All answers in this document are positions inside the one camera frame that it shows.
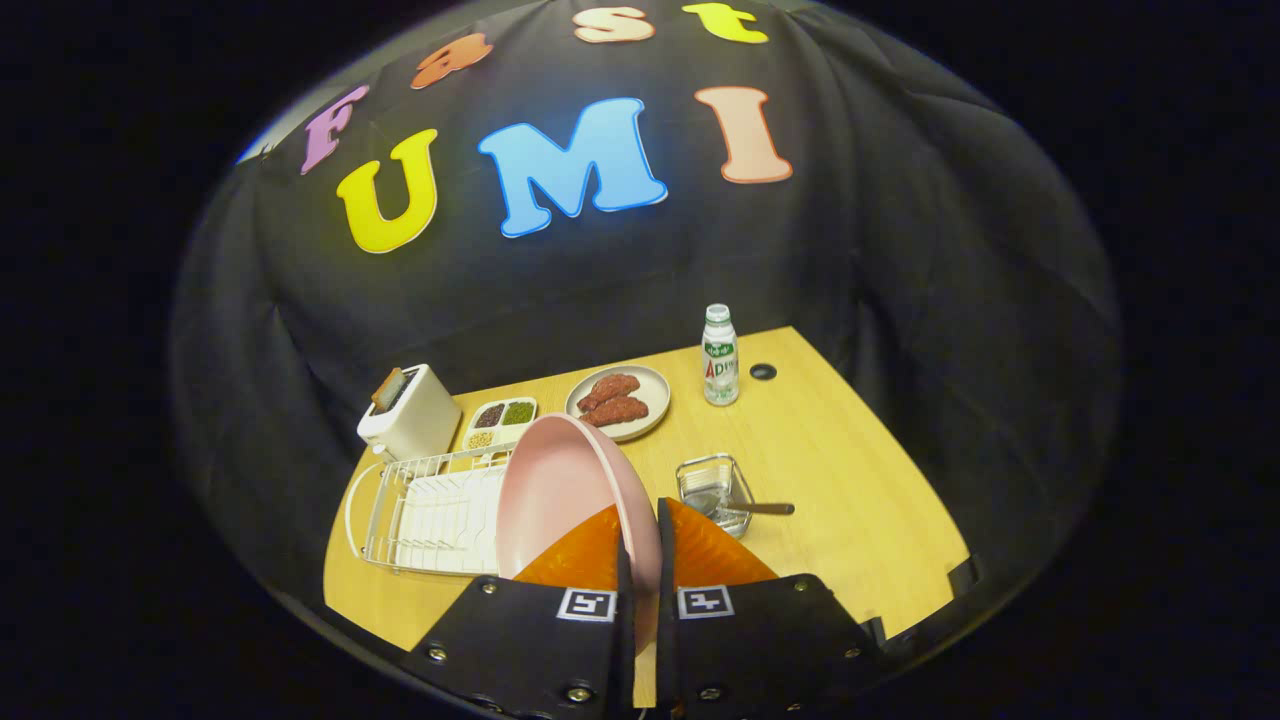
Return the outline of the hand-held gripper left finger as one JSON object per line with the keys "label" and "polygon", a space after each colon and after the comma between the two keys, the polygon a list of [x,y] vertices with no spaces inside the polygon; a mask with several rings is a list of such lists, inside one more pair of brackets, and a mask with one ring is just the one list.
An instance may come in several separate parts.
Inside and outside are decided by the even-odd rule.
{"label": "hand-held gripper left finger", "polygon": [[609,589],[493,575],[471,580],[401,660],[411,676],[511,719],[635,719],[637,582],[616,506],[545,551],[611,570]]}

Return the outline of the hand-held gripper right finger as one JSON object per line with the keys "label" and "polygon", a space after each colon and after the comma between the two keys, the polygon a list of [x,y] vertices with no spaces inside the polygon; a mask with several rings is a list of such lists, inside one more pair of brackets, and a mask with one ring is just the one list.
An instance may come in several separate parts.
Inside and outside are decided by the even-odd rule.
{"label": "hand-held gripper right finger", "polygon": [[655,717],[832,719],[882,683],[877,638],[817,575],[678,585],[671,503],[657,511]]}

